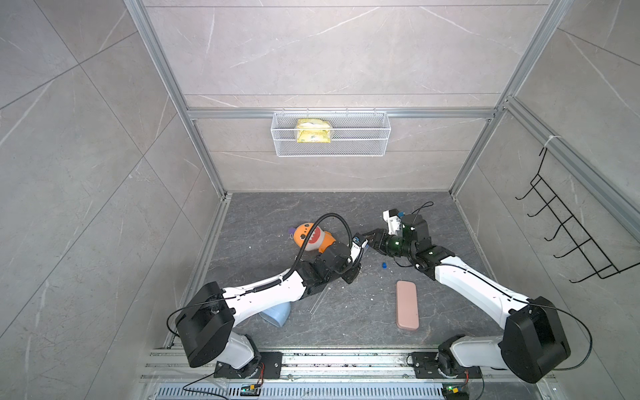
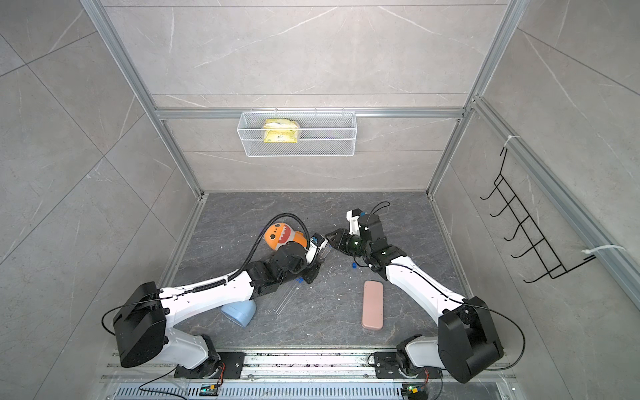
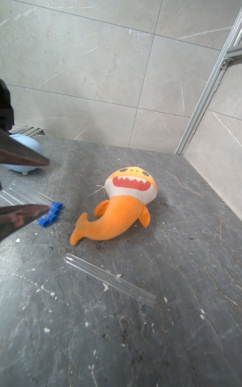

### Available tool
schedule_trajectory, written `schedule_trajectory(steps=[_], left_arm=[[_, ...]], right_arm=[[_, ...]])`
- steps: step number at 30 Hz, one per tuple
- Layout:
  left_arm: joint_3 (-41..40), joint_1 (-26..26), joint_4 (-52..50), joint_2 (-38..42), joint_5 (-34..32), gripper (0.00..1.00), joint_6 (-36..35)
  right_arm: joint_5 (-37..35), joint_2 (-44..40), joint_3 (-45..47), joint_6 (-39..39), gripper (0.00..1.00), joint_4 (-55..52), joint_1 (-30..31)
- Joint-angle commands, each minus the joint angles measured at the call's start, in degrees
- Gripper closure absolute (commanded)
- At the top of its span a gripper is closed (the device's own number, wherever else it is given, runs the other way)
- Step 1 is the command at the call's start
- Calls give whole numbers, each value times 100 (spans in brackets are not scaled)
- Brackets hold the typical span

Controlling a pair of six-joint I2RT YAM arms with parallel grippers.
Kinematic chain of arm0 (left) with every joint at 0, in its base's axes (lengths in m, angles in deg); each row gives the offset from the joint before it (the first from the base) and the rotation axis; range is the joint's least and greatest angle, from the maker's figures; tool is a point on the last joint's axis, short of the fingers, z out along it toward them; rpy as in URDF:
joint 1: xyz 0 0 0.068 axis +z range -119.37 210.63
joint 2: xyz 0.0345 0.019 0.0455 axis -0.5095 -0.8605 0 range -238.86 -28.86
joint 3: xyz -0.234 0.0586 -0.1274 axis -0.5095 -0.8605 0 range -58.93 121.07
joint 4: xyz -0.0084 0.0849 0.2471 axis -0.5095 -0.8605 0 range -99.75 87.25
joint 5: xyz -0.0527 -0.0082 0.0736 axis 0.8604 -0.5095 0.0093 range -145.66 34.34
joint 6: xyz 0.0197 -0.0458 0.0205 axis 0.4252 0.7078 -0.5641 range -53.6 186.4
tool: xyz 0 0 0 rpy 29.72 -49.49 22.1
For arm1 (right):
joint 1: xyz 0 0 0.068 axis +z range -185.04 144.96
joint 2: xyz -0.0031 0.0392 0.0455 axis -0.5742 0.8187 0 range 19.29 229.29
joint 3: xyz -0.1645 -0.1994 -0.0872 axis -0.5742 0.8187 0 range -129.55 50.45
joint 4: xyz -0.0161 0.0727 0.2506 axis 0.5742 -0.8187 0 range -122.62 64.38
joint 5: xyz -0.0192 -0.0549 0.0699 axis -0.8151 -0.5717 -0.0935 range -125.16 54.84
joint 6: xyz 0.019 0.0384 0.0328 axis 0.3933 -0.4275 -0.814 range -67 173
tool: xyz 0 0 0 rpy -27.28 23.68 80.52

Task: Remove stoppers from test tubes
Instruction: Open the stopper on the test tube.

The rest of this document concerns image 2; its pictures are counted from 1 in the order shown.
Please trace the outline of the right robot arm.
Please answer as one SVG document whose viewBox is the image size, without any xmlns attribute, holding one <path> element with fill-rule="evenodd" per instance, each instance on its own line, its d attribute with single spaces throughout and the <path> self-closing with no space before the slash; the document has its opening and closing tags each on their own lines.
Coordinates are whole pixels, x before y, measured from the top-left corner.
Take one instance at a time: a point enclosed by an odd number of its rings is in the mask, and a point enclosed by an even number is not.
<svg viewBox="0 0 640 400">
<path fill-rule="evenodd" d="M 398 370 L 405 376 L 439 368 L 467 383 L 504 355 L 491 311 L 478 297 L 465 298 L 436 281 L 401 248 L 388 242 L 378 215 L 348 217 L 349 228 L 326 235 L 333 249 L 353 258 L 403 290 L 438 326 L 438 339 L 414 335 L 396 347 Z"/>
</svg>

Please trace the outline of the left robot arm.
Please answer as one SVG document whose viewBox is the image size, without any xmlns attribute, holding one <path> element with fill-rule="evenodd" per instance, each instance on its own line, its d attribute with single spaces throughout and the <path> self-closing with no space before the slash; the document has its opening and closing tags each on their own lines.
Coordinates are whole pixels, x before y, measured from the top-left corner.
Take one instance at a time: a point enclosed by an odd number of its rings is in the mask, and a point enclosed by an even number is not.
<svg viewBox="0 0 640 400">
<path fill-rule="evenodd" d="M 307 248 L 287 243 L 267 260 L 251 262 L 230 275 L 174 288 L 141 284 L 113 318 L 121 366 L 135 368 L 155 361 L 176 365 L 178 378 L 215 375 L 223 361 L 213 340 L 182 332 L 177 324 L 215 308 L 274 293 L 297 278 L 312 283 L 329 250 L 327 243 Z"/>
</svg>

